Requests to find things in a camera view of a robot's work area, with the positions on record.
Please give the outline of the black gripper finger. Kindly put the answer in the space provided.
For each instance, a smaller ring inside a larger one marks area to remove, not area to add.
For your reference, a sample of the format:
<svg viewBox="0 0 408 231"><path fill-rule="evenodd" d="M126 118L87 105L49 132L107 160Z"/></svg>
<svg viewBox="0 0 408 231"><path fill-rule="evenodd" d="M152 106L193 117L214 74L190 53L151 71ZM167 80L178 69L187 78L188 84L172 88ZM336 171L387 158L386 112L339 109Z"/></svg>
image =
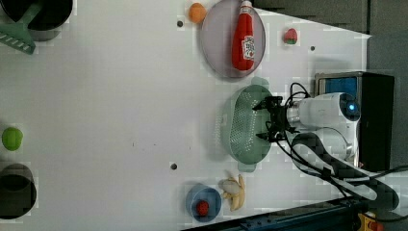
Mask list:
<svg viewBox="0 0 408 231"><path fill-rule="evenodd" d="M252 108L253 111L259 111L263 109L273 109L278 105L277 96L268 96L261 100L255 107Z"/></svg>
<svg viewBox="0 0 408 231"><path fill-rule="evenodd" d="M257 134L257 137L268 142L277 141L276 133L274 131L267 131L265 133Z"/></svg>

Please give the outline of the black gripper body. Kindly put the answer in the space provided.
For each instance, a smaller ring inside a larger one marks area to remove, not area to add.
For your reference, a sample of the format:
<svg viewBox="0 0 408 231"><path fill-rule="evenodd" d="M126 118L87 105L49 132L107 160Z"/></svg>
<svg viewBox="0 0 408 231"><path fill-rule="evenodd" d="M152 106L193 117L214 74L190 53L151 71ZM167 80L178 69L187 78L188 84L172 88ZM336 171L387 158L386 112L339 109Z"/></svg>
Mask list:
<svg viewBox="0 0 408 231"><path fill-rule="evenodd" d="M286 137L286 131L290 128L287 121L287 110L282 105L283 98L281 96L272 96L269 114L270 114L270 127L269 140L270 141L282 141Z"/></svg>

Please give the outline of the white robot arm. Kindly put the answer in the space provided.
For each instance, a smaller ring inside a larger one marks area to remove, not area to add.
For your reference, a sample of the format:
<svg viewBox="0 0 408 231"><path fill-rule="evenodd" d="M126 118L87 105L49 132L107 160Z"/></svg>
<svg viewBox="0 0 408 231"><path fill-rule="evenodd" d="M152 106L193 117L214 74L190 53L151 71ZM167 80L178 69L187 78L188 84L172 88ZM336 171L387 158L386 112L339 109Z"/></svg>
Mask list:
<svg viewBox="0 0 408 231"><path fill-rule="evenodd" d="M259 137L278 143L285 141L294 164L350 194L373 209L398 213L402 209L402 177L394 171L373 173L350 164L358 154L357 128L360 105L345 92L321 94L287 103L280 96L267 96L255 111L267 111L267 130Z"/></svg>

